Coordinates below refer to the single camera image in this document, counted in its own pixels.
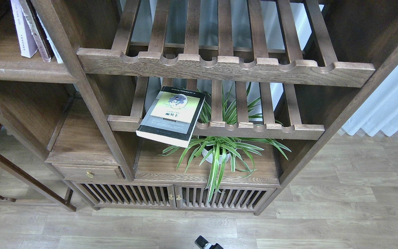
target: potted plant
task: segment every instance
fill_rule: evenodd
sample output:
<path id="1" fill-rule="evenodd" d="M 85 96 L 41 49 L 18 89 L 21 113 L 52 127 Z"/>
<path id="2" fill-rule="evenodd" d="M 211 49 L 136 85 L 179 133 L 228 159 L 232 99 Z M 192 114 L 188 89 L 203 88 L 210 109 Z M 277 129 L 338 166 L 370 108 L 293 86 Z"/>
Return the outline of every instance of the potted plant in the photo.
<path id="1" fill-rule="evenodd" d="M 249 94 L 250 89 L 251 89 L 251 83 L 248 84 L 246 92 L 247 95 Z M 229 92 L 226 96 L 224 96 L 222 90 L 222 99 L 223 99 L 222 119 L 226 123 L 233 125 L 237 123 L 236 100 L 233 100 L 231 101 L 231 103 L 228 103 Z M 259 101 L 260 97 L 256 98 L 254 101 L 251 101 L 247 106 L 248 112 L 254 110 L 254 108 L 259 105 Z M 210 121 L 211 106 L 207 102 L 204 103 L 199 118 L 202 123 L 208 123 Z M 262 114 L 256 113 L 253 115 L 249 115 L 248 118 L 249 119 L 262 118 Z M 207 203 L 208 203 L 211 201 L 213 194 L 216 191 L 219 191 L 219 186 L 221 184 L 224 175 L 225 165 L 228 160 L 230 161 L 231 172 L 235 172 L 236 170 L 238 170 L 239 172 L 246 172 L 247 175 L 245 177 L 248 177 L 256 170 L 254 168 L 255 163 L 253 159 L 253 154 L 262 156 L 260 151 L 264 149 L 256 145 L 252 145 L 249 142 L 259 142 L 259 143 L 272 145 L 276 147 L 278 151 L 281 152 L 281 154 L 286 159 L 288 159 L 288 157 L 286 156 L 284 150 L 291 151 L 289 148 L 287 148 L 285 145 L 281 144 L 277 140 L 269 138 L 197 136 L 196 138 L 192 138 L 190 140 L 190 144 L 188 145 L 188 147 L 183 150 L 179 158 L 179 162 L 177 164 L 176 169 L 177 170 L 179 169 L 186 155 L 191 150 L 192 153 L 188 158 L 188 162 L 185 167 L 185 172 L 187 172 L 188 167 L 190 166 L 193 159 L 199 157 L 201 154 L 203 156 L 203 159 L 201 160 L 199 165 L 202 165 L 202 163 L 204 163 L 207 160 L 207 158 L 209 159 L 208 161 L 211 163 L 211 169 L 206 186 L 206 188 L 209 190 L 207 196 Z M 174 152 L 176 152 L 178 149 L 180 149 L 179 146 L 174 146 L 174 145 L 169 146 L 162 151 L 162 154 L 160 156 L 169 156 Z M 250 165 L 248 165 L 242 159 L 241 154 L 245 154 L 251 160 L 252 167 L 250 167 Z"/>

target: drawer knob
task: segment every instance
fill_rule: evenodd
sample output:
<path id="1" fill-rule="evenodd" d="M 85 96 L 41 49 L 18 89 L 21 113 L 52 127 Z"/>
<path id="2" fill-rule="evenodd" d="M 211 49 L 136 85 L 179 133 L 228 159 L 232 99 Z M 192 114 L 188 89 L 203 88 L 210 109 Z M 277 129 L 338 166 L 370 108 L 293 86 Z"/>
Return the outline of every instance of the drawer knob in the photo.
<path id="1" fill-rule="evenodd" d="M 93 178 L 93 177 L 95 177 L 95 175 L 91 171 L 87 171 L 87 177 Z"/>

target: wooden bookcase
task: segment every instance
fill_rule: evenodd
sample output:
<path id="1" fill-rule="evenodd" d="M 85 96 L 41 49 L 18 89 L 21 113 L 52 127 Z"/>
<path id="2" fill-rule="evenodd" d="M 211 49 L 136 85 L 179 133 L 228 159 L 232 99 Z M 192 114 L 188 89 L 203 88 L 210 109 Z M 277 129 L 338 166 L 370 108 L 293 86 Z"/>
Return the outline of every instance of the wooden bookcase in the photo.
<path id="1" fill-rule="evenodd" d="M 285 50 L 266 46 L 261 4 L 248 0 L 252 48 L 234 48 L 228 0 L 218 1 L 218 46 L 199 46 L 199 1 L 188 4 L 184 44 L 166 44 L 169 1 L 159 0 L 148 44 L 131 42 L 139 1 L 32 0 L 64 64 L 19 56 L 10 13 L 0 21 L 0 122 L 94 208 L 231 210 L 259 215 L 398 64 L 398 1 L 292 0 L 313 34 L 302 52 L 289 0 L 277 0 Z M 318 3 L 325 4 L 321 13 Z M 208 166 L 175 171 L 178 157 L 134 131 L 149 77 L 212 84 L 212 121 L 195 135 L 283 139 L 289 160 L 267 148 L 247 178 L 226 173 L 204 203 Z M 260 82 L 264 120 L 221 121 L 221 80 Z M 269 84 L 284 83 L 272 111 Z M 74 84 L 79 93 L 75 94 Z"/>

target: wooden floor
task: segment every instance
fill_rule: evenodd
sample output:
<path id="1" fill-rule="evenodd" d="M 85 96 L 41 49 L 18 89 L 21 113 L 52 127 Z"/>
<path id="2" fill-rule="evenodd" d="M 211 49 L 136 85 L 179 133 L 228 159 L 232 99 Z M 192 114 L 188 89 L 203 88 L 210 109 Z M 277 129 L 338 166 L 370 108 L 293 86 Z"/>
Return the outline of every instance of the wooden floor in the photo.
<path id="1" fill-rule="evenodd" d="M 51 188 L 65 190 L 4 133 L 0 153 Z M 15 181 L 0 170 L 0 194 L 31 197 Z M 0 249 L 189 249 L 199 235 L 225 249 L 398 249 L 398 139 L 336 135 L 261 216 L 93 211 L 78 197 L 73 202 L 76 213 L 0 205 Z"/>

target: book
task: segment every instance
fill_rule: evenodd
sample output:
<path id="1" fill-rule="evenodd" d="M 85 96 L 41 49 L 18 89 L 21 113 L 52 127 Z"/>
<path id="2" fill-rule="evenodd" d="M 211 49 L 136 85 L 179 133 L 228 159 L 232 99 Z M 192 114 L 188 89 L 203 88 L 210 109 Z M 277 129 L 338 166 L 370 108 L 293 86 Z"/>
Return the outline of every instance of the book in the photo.
<path id="1" fill-rule="evenodd" d="M 188 147 L 205 94 L 163 86 L 136 134 L 170 145 Z"/>
<path id="2" fill-rule="evenodd" d="M 42 20 L 41 20 L 41 18 L 39 16 L 38 16 L 38 20 L 39 20 L 39 23 L 41 24 L 42 28 L 44 29 L 44 32 L 46 33 L 47 41 L 49 41 L 50 47 L 52 47 L 52 51 L 53 51 L 53 54 L 54 54 L 54 56 L 56 58 L 56 61 L 58 62 L 58 64 L 64 63 L 62 61 L 61 56 L 58 53 L 58 49 L 56 49 L 55 44 L 52 41 L 52 38 L 50 38 L 49 32 L 47 32 L 47 29 L 44 26 L 44 24 L 42 23 Z"/>
<path id="3" fill-rule="evenodd" d="M 35 8 L 33 7 L 30 0 L 18 0 L 21 4 L 21 9 L 24 14 L 27 24 L 29 25 L 30 31 L 35 39 L 38 51 L 45 62 L 52 60 L 52 49 L 49 42 L 47 41 L 46 33 L 39 23 L 38 17 L 36 16 Z"/>
<path id="4" fill-rule="evenodd" d="M 10 0 L 13 18 L 15 20 L 16 33 L 18 35 L 21 56 L 32 58 L 38 50 L 35 39 L 30 31 L 19 0 Z"/>

